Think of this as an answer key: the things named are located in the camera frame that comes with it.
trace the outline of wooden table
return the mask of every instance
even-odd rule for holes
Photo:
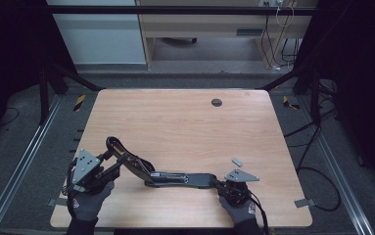
[[[220,99],[215,107],[212,99]],[[156,170],[215,174],[241,169],[260,178],[249,182],[271,227],[306,227],[308,208],[269,95],[240,89],[131,89],[99,92],[79,149],[94,156],[117,137]],[[108,167],[115,162],[104,162]],[[150,188],[124,166],[113,194],[99,213],[98,227],[232,227],[215,189]],[[262,224],[260,215],[258,223]],[[66,207],[56,206],[54,227],[68,227]]]

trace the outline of black cable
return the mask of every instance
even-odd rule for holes
[[[330,110],[330,111],[324,113],[323,115],[321,115],[321,117],[322,117],[322,118],[325,118],[325,117],[328,116],[329,114],[333,113],[335,110],[336,110],[336,109],[332,109],[332,110]],[[306,124],[306,125],[304,125],[304,126],[298,128],[298,129],[296,129],[296,130],[294,130],[294,131],[292,131],[292,132],[290,132],[290,133],[288,133],[288,134],[285,134],[284,137],[289,137],[289,136],[291,136],[291,135],[297,134],[298,132],[301,132],[301,131],[303,131],[303,130],[309,128],[312,124],[314,124],[314,121],[312,121],[312,122],[310,122],[310,123],[308,123],[308,124]]]
[[[260,209],[260,213],[262,215],[263,233],[265,235],[269,235],[269,225],[267,224],[266,212],[263,210],[262,204],[260,203],[259,198],[257,197],[257,195],[255,195],[253,192],[251,192],[251,194],[255,197],[254,199],[251,197],[252,202],[254,202],[255,205],[257,205],[257,207]]]
[[[334,182],[327,175],[325,175],[324,173],[322,173],[321,171],[319,171],[316,168],[302,166],[302,167],[300,167],[299,170],[310,170],[310,171],[316,172],[319,175],[321,175],[322,177],[324,177],[331,184],[331,186],[333,186],[333,188],[334,188],[334,190],[336,191],[336,194],[337,194],[337,204],[336,204],[336,206],[334,206],[332,208],[324,208],[324,207],[320,207],[318,204],[315,204],[315,207],[322,210],[322,211],[325,211],[325,212],[336,211],[340,207],[340,204],[342,202],[342,196],[341,196],[340,191],[338,190],[336,184],[334,184]]]
[[[300,170],[301,165],[303,164],[303,161],[304,161],[304,159],[305,159],[306,153],[307,153],[308,150],[309,150],[309,147],[311,146],[312,142],[314,142],[315,136],[316,136],[317,134],[319,134],[318,131],[319,131],[320,129],[321,129],[321,125],[318,125],[318,126],[315,128],[314,134],[312,135],[311,139],[309,140],[309,142],[308,142],[308,144],[307,144],[307,146],[306,146],[306,148],[305,148],[305,150],[304,150],[303,156],[301,157],[300,162],[298,163],[298,166],[297,166],[297,168],[296,168],[297,174],[298,174],[298,171]]]
[[[7,122],[5,122],[5,123],[2,123],[2,124],[0,124],[0,126],[3,126],[3,125],[6,125],[6,124],[9,124],[9,123],[11,123],[11,122],[13,122],[15,119],[17,119],[18,117],[19,117],[19,115],[20,115],[20,111],[18,110],[18,109],[16,109],[16,108],[7,108],[7,110],[15,110],[17,113],[16,113],[16,116],[15,117],[13,117],[11,120],[9,120],[9,121],[7,121]]]
[[[306,146],[306,148],[304,150],[303,156],[300,159],[300,162],[298,163],[298,166],[296,168],[296,172],[297,172],[297,175],[299,175],[300,174],[300,170],[311,170],[311,171],[314,171],[314,172],[318,173],[319,175],[323,176],[333,186],[334,190],[336,191],[337,198],[338,198],[336,206],[334,206],[333,208],[324,208],[324,207],[320,207],[319,205],[315,205],[318,209],[320,209],[322,211],[333,212],[333,211],[335,211],[340,206],[341,201],[342,201],[341,195],[340,195],[340,192],[339,192],[337,186],[333,183],[333,181],[327,175],[325,175],[321,171],[319,171],[319,170],[317,170],[315,168],[312,168],[312,167],[302,166],[303,161],[304,161],[304,159],[306,157],[306,153],[308,152],[309,147],[311,146],[312,142],[316,139],[316,136],[319,135],[320,129],[321,129],[321,125],[318,125],[315,128],[314,134],[312,135],[311,139],[309,140],[309,143],[307,144],[307,146]]]
[[[268,29],[267,29],[268,21],[269,21],[269,16],[266,16],[266,22],[265,22],[264,31],[263,31],[262,37],[261,37],[261,39],[260,39],[260,46],[261,46],[261,48],[262,48],[262,52],[263,52],[263,54],[264,54],[264,56],[265,56],[265,58],[266,58],[266,61],[267,61],[268,65],[269,65],[269,67],[272,68],[272,64],[267,60],[267,54],[266,54],[266,52],[265,52],[265,50],[264,50],[264,48],[263,48],[263,38],[264,38],[264,35],[266,34],[266,36],[267,36],[267,40],[268,40],[268,42],[269,42],[270,51],[272,52],[272,59],[273,59],[273,61],[274,61],[274,62],[277,64],[277,66],[279,66],[279,67],[287,66],[287,65],[283,65],[283,64],[278,63],[278,62],[276,61],[276,59],[275,59],[275,55],[274,55],[274,53],[273,53],[272,42],[270,41],[269,31],[268,31]]]

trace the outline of wire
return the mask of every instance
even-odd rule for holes
[[[291,21],[290,21],[290,23],[288,23],[288,25],[289,24],[291,24],[291,22],[292,22],[292,20],[294,19],[294,9],[292,8],[292,6],[294,5],[294,3],[295,3],[295,1],[296,0],[293,0],[293,2],[291,3],[291,6],[289,6],[291,9],[292,9],[292,12],[293,12],[293,17],[291,18]],[[283,24],[281,24],[281,23],[279,23],[279,21],[278,21],[278,12],[280,11],[280,9],[279,9],[279,6],[278,6],[278,9],[277,9],[277,11],[276,11],[276,21],[278,22],[278,24],[279,25],[281,25],[281,26],[288,26],[288,25],[283,25]],[[268,30],[268,21],[269,21],[269,15],[266,15],[266,22],[265,22],[265,27],[264,27],[264,31],[263,31],[263,34],[262,34],[262,37],[261,37],[261,39],[260,39],[260,46],[261,46],[261,49],[262,49],[262,52],[263,52],[263,54],[264,54],[264,56],[265,56],[265,58],[266,58],[266,61],[267,61],[267,63],[268,63],[268,66],[270,67],[270,68],[273,68],[273,65],[271,64],[271,61],[269,61],[269,60],[267,60],[267,54],[266,54],[266,52],[265,52],[265,50],[264,50],[264,48],[263,48],[263,38],[264,38],[264,36],[266,35],[267,36],[267,39],[268,39],[268,42],[269,42],[269,47],[270,47],[270,51],[271,51],[271,53],[272,53],[272,59],[273,59],[273,62],[277,65],[277,67],[284,67],[284,66],[288,66],[288,70],[290,69],[289,68],[289,66],[290,66],[290,63],[288,62],[287,64],[281,64],[281,63],[278,63],[277,61],[276,61],[276,59],[275,59],[275,54],[274,54],[274,50],[273,50],[273,46],[272,46],[272,42],[270,41],[270,36],[269,36],[269,30]]]
[[[11,120],[9,120],[9,121],[7,121],[7,122],[5,122],[5,123],[2,123],[2,124],[0,124],[0,126],[3,126],[3,125],[6,125],[6,124],[9,124],[9,123],[11,123],[11,122],[13,122],[15,119],[17,119],[18,117],[19,117],[19,115],[20,115],[20,111],[18,110],[18,109],[16,109],[16,108],[7,108],[7,110],[15,110],[17,113],[16,113],[16,116],[15,117],[13,117]]]
[[[325,119],[329,114],[333,113],[335,110],[336,110],[336,109],[332,109],[332,110],[330,110],[330,111],[324,113],[323,115],[321,115],[322,119]],[[303,130],[309,128],[309,127],[310,127],[312,124],[314,124],[314,123],[315,123],[315,121],[312,121],[312,122],[310,122],[310,123],[308,123],[308,124],[306,124],[306,125],[304,125],[304,126],[298,128],[298,129],[296,129],[296,130],[294,130],[294,131],[292,131],[292,132],[290,132],[290,133],[288,133],[288,134],[285,134],[284,137],[289,137],[289,136],[291,136],[291,135],[297,134],[298,132],[301,132],[301,131],[303,131]]]
[[[262,220],[263,220],[263,233],[265,235],[269,235],[269,226],[267,224],[267,217],[266,217],[266,212],[263,210],[262,208],[262,204],[260,203],[260,200],[259,198],[257,197],[257,195],[255,195],[253,192],[251,192],[251,194],[255,197],[254,199],[251,197],[251,200],[252,202],[254,202],[257,207],[260,209],[260,213],[262,215]]]
[[[298,166],[296,168],[296,171],[297,171],[297,174],[298,174],[298,171],[300,170],[300,167],[301,165],[303,164],[303,161],[306,157],[306,153],[308,152],[309,150],[309,147],[311,146],[312,142],[314,142],[315,138],[316,138],[316,135],[319,134],[319,130],[321,129],[321,125],[318,125],[316,128],[315,128],[315,131],[314,131],[314,134],[312,135],[311,139],[309,140],[305,150],[304,150],[304,153],[303,153],[303,157],[300,159],[300,162],[298,163]]]
[[[279,13],[279,11],[281,11],[281,9],[279,9],[279,6],[276,9],[276,21],[278,22],[278,24],[280,26],[283,26],[283,27],[287,27],[287,26],[291,25],[291,22],[294,20],[294,8],[292,6],[287,6],[287,7],[291,8],[291,10],[292,10],[292,17],[291,17],[291,20],[290,20],[290,22],[288,24],[281,24],[279,22],[279,20],[278,20],[278,13]]]
[[[303,167],[300,167],[299,171],[300,170],[309,170],[309,171],[316,172],[317,174],[324,177],[331,184],[331,186],[333,186],[333,188],[334,188],[334,190],[336,191],[336,194],[337,194],[337,204],[332,208],[324,208],[324,207],[319,206],[317,203],[315,203],[315,207],[322,210],[322,211],[325,211],[325,212],[336,211],[340,207],[340,204],[342,203],[342,196],[341,196],[340,191],[338,190],[336,184],[327,175],[325,175],[324,173],[322,173],[321,171],[319,171],[316,168],[303,166]]]

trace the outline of power cord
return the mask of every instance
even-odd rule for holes
[[[278,6],[278,9],[277,9],[277,11],[276,11],[276,21],[278,22],[278,24],[279,24],[280,26],[282,26],[282,27],[287,27],[287,26],[289,26],[289,25],[291,24],[292,20],[294,19],[294,8],[292,8],[292,6],[294,5],[295,1],[296,1],[296,0],[294,0],[294,1],[291,3],[291,6],[289,6],[289,7],[292,9],[292,11],[293,11],[293,16],[292,16],[292,18],[291,18],[291,21],[290,21],[289,23],[287,23],[287,24],[281,24],[281,23],[279,22],[279,20],[278,20],[278,12],[280,11],[280,8],[279,8],[279,6]],[[271,51],[271,53],[272,53],[272,59],[273,59],[273,62],[276,64],[276,65],[272,65],[272,64],[271,64],[271,61],[267,60],[268,66],[269,66],[270,68],[274,68],[274,69],[288,66],[288,70],[289,70],[289,69],[290,69],[290,62],[287,62],[287,64],[281,64],[281,63],[278,63],[278,62],[276,61],[276,59],[275,59],[275,55],[274,55],[274,53],[273,53],[274,50],[273,50],[272,42],[271,42],[271,40],[270,40],[270,36],[269,36],[268,22],[269,22],[269,15],[266,15],[265,27],[264,27],[264,31],[263,31],[263,34],[262,34],[261,39],[260,39],[260,46],[261,46],[262,52],[263,52],[265,58],[267,58],[267,54],[266,54],[266,52],[265,52],[265,50],[264,50],[264,47],[263,47],[263,39],[264,39],[264,36],[265,36],[265,35],[267,36],[267,39],[268,39],[268,42],[269,42],[270,51]]]
[[[259,208],[260,210],[260,213],[262,215],[262,220],[263,220],[263,233],[265,235],[269,235],[269,226],[267,224],[267,217],[266,217],[266,212],[263,210],[262,208],[262,205],[259,201],[259,198],[257,197],[257,195],[255,195],[253,192],[251,192],[251,194],[255,197],[255,198],[252,198],[251,197],[251,200],[252,202],[255,203],[255,205],[257,205],[257,207]]]
[[[15,119],[17,119],[18,117],[19,117],[19,115],[20,115],[20,111],[18,110],[18,109],[16,109],[16,108],[7,108],[7,110],[15,110],[17,113],[16,113],[16,116],[15,117],[13,117],[11,120],[9,120],[9,121],[7,121],[7,122],[4,122],[4,123],[2,123],[2,124],[0,124],[0,126],[3,126],[3,125],[6,125],[6,124],[9,124],[9,123],[11,123],[11,122],[13,122]]]
[[[331,98],[323,99],[321,102],[319,102],[318,105],[321,105],[323,102],[328,101],[328,100],[331,100]],[[332,110],[330,110],[330,111],[322,114],[321,115],[321,120],[326,119],[327,116],[329,114],[331,114],[332,112],[334,112],[334,111],[335,111],[335,109],[332,109]],[[288,137],[288,136],[294,135],[294,134],[296,134],[298,132],[301,132],[301,131],[307,129],[308,127],[310,127],[312,124],[314,124],[314,121],[312,121],[312,122],[310,122],[310,123],[308,123],[308,124],[306,124],[306,125],[298,128],[297,130],[295,130],[295,131],[293,131],[293,132],[291,132],[289,134],[284,135],[284,137]],[[297,175],[300,174],[301,170],[309,170],[309,171],[315,172],[315,173],[319,174],[320,176],[322,176],[325,180],[327,180],[331,184],[331,186],[333,187],[333,189],[334,189],[334,191],[336,192],[336,195],[337,195],[337,203],[336,203],[336,205],[334,207],[332,207],[332,208],[325,208],[325,207],[319,206],[318,204],[315,204],[315,207],[318,208],[318,209],[320,209],[320,210],[322,210],[322,211],[325,211],[325,212],[334,212],[334,211],[336,211],[340,207],[340,204],[342,202],[342,198],[341,198],[340,191],[337,188],[337,186],[335,185],[335,183],[333,182],[333,180],[330,177],[328,177],[327,175],[325,175],[323,172],[321,172],[318,169],[316,169],[316,168],[308,167],[308,166],[302,166],[303,162],[304,162],[304,159],[306,157],[306,153],[309,150],[309,147],[314,142],[314,140],[318,137],[320,131],[321,131],[321,123],[316,126],[316,128],[314,130],[314,133],[313,133],[312,137],[310,138],[310,140],[309,140],[309,142],[307,144],[298,145],[298,146],[306,146],[306,147],[305,147],[303,156],[301,157],[301,159],[300,159],[300,161],[298,163],[298,166],[296,167],[296,172],[297,172]]]

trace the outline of black glove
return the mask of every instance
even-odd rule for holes
[[[98,194],[77,193],[72,198],[72,207],[76,219],[92,221],[97,218],[105,199],[111,195],[115,184],[108,182],[104,190]]]
[[[251,200],[246,201],[239,207],[230,206],[223,196],[219,196],[218,200],[221,206],[230,214],[235,225],[248,219],[256,219],[257,205]]]

